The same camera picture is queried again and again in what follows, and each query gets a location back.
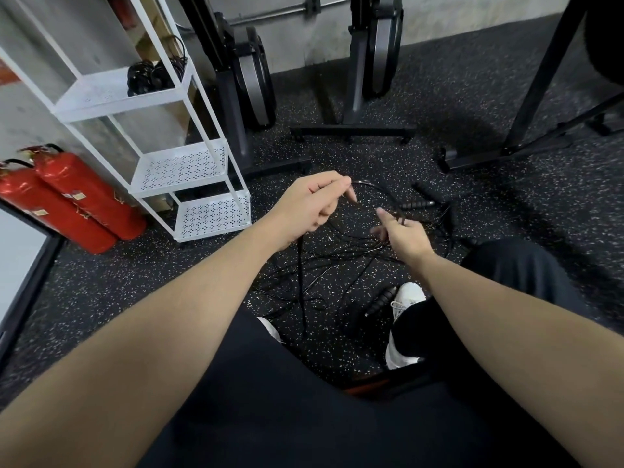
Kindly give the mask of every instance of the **white shelf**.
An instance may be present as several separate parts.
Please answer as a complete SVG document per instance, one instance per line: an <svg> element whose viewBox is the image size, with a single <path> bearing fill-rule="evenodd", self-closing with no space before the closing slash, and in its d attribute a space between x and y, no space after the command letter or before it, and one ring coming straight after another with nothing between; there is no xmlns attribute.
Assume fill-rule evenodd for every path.
<svg viewBox="0 0 624 468"><path fill-rule="evenodd" d="M252 215L249 192L239 190L237 195L246 213L240 211L230 193L182 202L175 222L175 240L182 243L250 226L251 221L247 219Z"/></svg>
<svg viewBox="0 0 624 468"><path fill-rule="evenodd" d="M228 143L222 139L210 143L222 172L204 142L165 149L141 156L129 192L144 198L221 182L228 170Z"/></svg>
<svg viewBox="0 0 624 468"><path fill-rule="evenodd" d="M69 87L52 113L61 122L72 123L182 101L187 98L192 71L193 64L188 62L181 86L134 97L128 96L127 67L85 75Z"/></svg>

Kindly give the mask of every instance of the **hand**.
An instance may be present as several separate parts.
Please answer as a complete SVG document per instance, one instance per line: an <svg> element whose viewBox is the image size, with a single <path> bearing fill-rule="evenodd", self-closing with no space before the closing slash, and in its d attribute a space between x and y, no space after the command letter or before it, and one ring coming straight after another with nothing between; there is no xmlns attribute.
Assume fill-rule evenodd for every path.
<svg viewBox="0 0 624 468"><path fill-rule="evenodd" d="M381 225L371 228L370 232L376 235L379 241L389 239L394 254L413 271L417 272L423 258L435 256L429 237L419 221L405 220L402 225L382 208L377 209L377 216Z"/></svg>
<svg viewBox="0 0 624 468"><path fill-rule="evenodd" d="M307 231L324 224L336 210L341 195L357 202L351 178L336 171L294 181L263 219L270 221L271 229L278 234L278 249L285 249Z"/></svg>

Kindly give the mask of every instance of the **person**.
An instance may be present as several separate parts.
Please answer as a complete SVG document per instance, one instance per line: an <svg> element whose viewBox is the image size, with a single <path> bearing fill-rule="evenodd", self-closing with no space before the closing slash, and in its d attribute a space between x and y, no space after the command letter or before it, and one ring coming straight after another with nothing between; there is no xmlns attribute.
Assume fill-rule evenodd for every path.
<svg viewBox="0 0 624 468"><path fill-rule="evenodd" d="M356 200L350 184L296 180L43 373L0 414L0 466L621 465L624 339L576 314L563 270L527 241L459 266L378 210L373 232L434 297L415 284L397 297L388 356L436 377L387 401L326 384L238 310L273 253Z"/></svg>

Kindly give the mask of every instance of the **person's left arm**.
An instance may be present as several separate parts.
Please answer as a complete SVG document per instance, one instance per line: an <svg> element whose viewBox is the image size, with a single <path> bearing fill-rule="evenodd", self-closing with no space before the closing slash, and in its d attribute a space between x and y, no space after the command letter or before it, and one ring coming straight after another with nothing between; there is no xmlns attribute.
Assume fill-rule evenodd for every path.
<svg viewBox="0 0 624 468"><path fill-rule="evenodd" d="M134 466L203 376L267 259L322 225L351 179L295 181L219 251L106 324L0 414L0 466Z"/></svg>

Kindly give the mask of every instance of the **person's right arm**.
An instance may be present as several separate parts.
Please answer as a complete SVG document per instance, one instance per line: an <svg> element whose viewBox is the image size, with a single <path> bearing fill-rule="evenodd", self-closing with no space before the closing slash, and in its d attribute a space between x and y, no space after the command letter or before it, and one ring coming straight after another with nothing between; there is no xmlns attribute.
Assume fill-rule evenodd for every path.
<svg viewBox="0 0 624 468"><path fill-rule="evenodd" d="M588 467L624 462L624 338L433 252L423 226L374 231L436 298L473 358Z"/></svg>

